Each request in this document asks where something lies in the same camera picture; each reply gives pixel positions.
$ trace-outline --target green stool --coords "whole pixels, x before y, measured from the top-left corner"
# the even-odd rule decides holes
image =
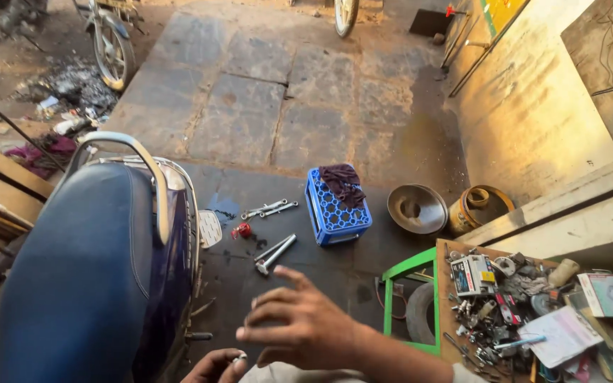
[[[429,268],[431,263],[432,275],[434,277],[421,276],[413,274],[423,268]],[[389,270],[382,274],[382,281],[385,283],[385,321],[384,321],[384,335],[392,334],[392,292],[394,290],[394,281],[401,278],[410,278],[427,283],[434,284],[434,306],[435,306],[435,344],[422,344],[415,342],[405,342],[408,345],[412,345],[418,350],[422,350],[425,353],[439,356],[441,353],[441,347],[439,344],[439,327],[438,327],[438,288],[437,288],[437,248],[431,248],[423,251],[420,254],[412,256],[407,260],[391,267]]]

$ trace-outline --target blue seat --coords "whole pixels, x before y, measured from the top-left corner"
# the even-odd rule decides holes
[[[139,170],[85,166],[47,201],[0,297],[0,383],[123,382],[140,343],[153,193]]]

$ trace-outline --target dark cloth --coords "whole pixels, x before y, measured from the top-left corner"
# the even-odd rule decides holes
[[[319,166],[318,172],[335,197],[352,209],[362,209],[366,194],[359,188],[353,187],[361,184],[361,180],[351,165],[339,163],[337,165]]]

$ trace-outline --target cardboard box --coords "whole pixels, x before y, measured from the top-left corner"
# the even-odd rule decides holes
[[[592,315],[613,318],[613,274],[584,273],[578,275],[578,280]]]

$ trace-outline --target hand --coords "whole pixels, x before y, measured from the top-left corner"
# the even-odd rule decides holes
[[[284,266],[276,266],[273,273],[294,283],[295,290],[277,288],[253,300],[245,327],[236,331],[238,341],[268,346],[257,365],[280,361],[303,370],[353,369],[356,339],[364,326],[302,273]],[[276,321],[285,325],[258,327]]]
[[[243,377],[247,361],[239,359],[244,353],[236,348],[215,350],[200,359],[181,383],[236,383]]]

